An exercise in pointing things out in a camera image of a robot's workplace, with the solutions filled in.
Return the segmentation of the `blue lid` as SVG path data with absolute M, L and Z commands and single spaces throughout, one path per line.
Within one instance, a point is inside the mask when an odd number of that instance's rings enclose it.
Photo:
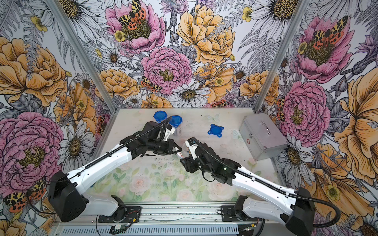
M 165 111 L 157 111 L 154 113 L 153 118 L 155 119 L 156 122 L 160 123 L 167 119 L 168 115 Z
M 224 130 L 223 126 L 215 125 L 215 124 L 210 124 L 210 129 L 207 132 L 209 135 L 215 135 L 218 138 L 222 137 L 222 132 Z
M 181 116 L 174 115 L 171 117 L 169 124 L 174 128 L 178 128 L 182 124 L 182 122 L 183 122 L 183 119 Z

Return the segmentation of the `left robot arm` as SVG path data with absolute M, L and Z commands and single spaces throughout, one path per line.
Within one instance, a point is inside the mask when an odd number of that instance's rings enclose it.
M 122 139 L 113 149 L 90 163 L 68 173 L 53 175 L 48 190 L 48 201 L 62 222 L 80 216 L 103 216 L 121 222 L 127 216 L 124 202 L 117 196 L 91 197 L 87 191 L 97 181 L 137 157 L 179 154 L 182 148 L 170 138 L 176 128 L 169 120 L 147 122 L 142 131 Z

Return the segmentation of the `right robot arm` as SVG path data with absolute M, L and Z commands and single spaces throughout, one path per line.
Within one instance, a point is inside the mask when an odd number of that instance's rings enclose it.
M 260 198 L 253 200 L 247 196 L 239 197 L 234 205 L 237 217 L 244 220 L 262 218 L 283 224 L 297 236 L 310 236 L 314 230 L 315 204 L 307 189 L 297 190 L 268 181 L 239 163 L 220 158 L 205 143 L 192 137 L 185 145 L 190 155 L 181 159 L 189 173 L 200 170 L 209 173 L 220 184 L 241 188 Z

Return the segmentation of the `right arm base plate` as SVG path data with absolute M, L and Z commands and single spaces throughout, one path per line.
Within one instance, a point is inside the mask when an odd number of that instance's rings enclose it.
M 252 222 L 255 221 L 255 218 L 247 216 L 242 211 L 237 211 L 234 209 L 234 206 L 223 205 L 217 210 L 217 214 L 221 216 L 222 222 Z

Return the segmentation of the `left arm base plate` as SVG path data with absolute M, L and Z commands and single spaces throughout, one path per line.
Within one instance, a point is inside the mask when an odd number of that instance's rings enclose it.
M 119 207 L 111 216 L 100 215 L 98 223 L 138 223 L 141 217 L 142 207 L 126 206 Z

